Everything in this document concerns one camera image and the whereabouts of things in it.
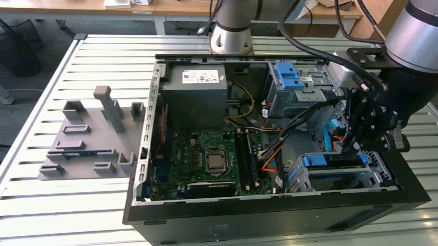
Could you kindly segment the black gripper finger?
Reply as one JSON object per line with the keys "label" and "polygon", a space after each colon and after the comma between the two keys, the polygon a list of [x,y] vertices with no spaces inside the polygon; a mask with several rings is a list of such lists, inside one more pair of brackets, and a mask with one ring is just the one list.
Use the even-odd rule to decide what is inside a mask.
{"label": "black gripper finger", "polygon": [[357,133],[360,150],[387,152],[395,146],[393,137],[388,131],[397,125],[397,113],[387,107],[369,103],[361,114]]}
{"label": "black gripper finger", "polygon": [[356,88],[348,89],[345,108],[344,108],[344,118],[347,120],[347,135],[343,142],[341,154],[355,154],[357,152],[357,147],[355,143],[360,139],[361,134],[361,116],[364,113],[364,108],[367,105],[367,99],[364,92]]}

